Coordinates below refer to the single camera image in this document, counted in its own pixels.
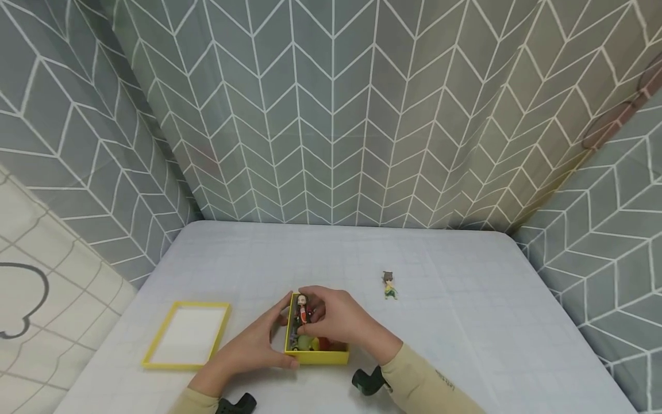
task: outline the yellow box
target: yellow box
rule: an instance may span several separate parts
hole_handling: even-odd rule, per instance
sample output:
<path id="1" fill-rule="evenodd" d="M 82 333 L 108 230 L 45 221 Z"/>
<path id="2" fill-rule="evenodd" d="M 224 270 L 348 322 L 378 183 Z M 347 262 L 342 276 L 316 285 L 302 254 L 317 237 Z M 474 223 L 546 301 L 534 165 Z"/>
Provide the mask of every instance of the yellow box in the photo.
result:
<path id="1" fill-rule="evenodd" d="M 152 340 L 152 343 L 147 349 L 147 353 L 145 354 L 145 357 L 142 360 L 141 365 L 148 370 L 176 370 L 176 371 L 197 371 L 200 368 L 204 366 L 204 364 L 186 364 L 186 363 L 160 363 L 160 362 L 152 362 L 152 357 L 154 356 L 155 352 L 157 351 L 164 335 L 166 334 L 170 323 L 173 321 L 173 318 L 175 317 L 175 314 L 177 313 L 177 310 L 183 307 L 198 307 L 198 308 L 225 308 L 224 315 L 222 317 L 222 321 L 220 322 L 220 326 L 218 328 L 218 332 L 214 336 L 213 344 L 211 346 L 211 349 L 209 351 L 209 355 L 207 356 L 207 360 L 209 360 L 218 350 L 218 346 L 220 344 L 220 340 L 223 337 L 223 332 L 225 331 L 225 326 L 228 323 L 228 319 L 230 318 L 230 313 L 232 311 L 232 307 L 230 306 L 229 303 L 221 303 L 221 302 L 186 302 L 186 301 L 177 301 L 172 304 L 172 307 L 167 313 L 167 316 L 165 317 L 163 323 L 161 324 L 161 327 L 159 328 L 158 332 L 156 333 L 156 336 Z"/>
<path id="2" fill-rule="evenodd" d="M 294 329 L 293 321 L 296 317 L 297 297 L 299 293 L 292 293 L 290 310 L 287 317 L 287 332 L 285 333 L 285 354 L 294 356 L 302 365 L 346 365 L 350 359 L 349 345 L 345 351 L 300 351 L 291 350 L 290 333 Z"/>

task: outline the gray curtain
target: gray curtain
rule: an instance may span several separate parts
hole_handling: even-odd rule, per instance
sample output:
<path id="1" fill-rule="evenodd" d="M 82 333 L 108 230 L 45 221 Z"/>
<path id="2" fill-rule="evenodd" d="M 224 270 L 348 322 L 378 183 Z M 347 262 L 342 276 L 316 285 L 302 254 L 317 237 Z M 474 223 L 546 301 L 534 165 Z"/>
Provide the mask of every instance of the gray curtain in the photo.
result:
<path id="1" fill-rule="evenodd" d="M 218 220 L 517 227 L 662 50 L 652 1 L 102 3 Z"/>

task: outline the black object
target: black object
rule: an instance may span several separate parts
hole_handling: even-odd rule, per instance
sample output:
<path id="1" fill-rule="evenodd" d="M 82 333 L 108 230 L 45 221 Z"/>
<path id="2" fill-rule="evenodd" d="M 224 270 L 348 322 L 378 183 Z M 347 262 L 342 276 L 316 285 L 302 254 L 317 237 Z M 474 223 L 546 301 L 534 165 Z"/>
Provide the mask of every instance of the black object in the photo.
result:
<path id="1" fill-rule="evenodd" d="M 377 366 L 372 375 L 368 375 L 363 370 L 356 370 L 352 377 L 352 385 L 354 385 L 363 395 L 373 395 L 379 391 L 383 386 L 388 385 L 386 380 L 381 374 L 381 367 Z"/>
<path id="2" fill-rule="evenodd" d="M 218 409 L 216 414 L 251 414 L 255 411 L 255 407 L 258 406 L 258 402 L 253 398 L 249 393 L 245 393 L 237 404 L 229 402 L 225 398 L 221 398 L 218 403 Z"/>

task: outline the sleeve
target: sleeve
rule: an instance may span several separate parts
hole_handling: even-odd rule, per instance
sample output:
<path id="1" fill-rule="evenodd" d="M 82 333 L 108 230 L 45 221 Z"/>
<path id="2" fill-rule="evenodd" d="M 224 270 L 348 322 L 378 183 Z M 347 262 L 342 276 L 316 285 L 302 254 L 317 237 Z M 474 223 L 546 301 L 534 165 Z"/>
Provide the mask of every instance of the sleeve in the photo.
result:
<path id="1" fill-rule="evenodd" d="M 407 344 L 381 371 L 391 398 L 406 414 L 484 413 Z"/>
<path id="2" fill-rule="evenodd" d="M 181 392 L 168 414 L 215 414 L 217 408 L 218 398 L 186 388 Z"/>

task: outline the white table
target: white table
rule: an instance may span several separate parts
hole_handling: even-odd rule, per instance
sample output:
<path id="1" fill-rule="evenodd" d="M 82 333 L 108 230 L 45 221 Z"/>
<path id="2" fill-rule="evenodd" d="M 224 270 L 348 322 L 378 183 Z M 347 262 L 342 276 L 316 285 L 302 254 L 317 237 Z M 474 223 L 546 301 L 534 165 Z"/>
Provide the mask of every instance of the white table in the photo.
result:
<path id="1" fill-rule="evenodd" d="M 384 300 L 382 271 L 399 300 Z M 187 226 L 149 277 L 57 414 L 161 414 L 193 376 L 140 361 L 174 301 L 234 307 L 223 343 L 290 289 L 346 289 L 490 413 L 634 413 L 572 321 L 506 235 L 223 223 Z M 284 330 L 273 341 L 283 346 Z M 397 413 L 384 390 L 364 397 L 347 366 L 266 370 L 236 378 L 255 413 Z"/>

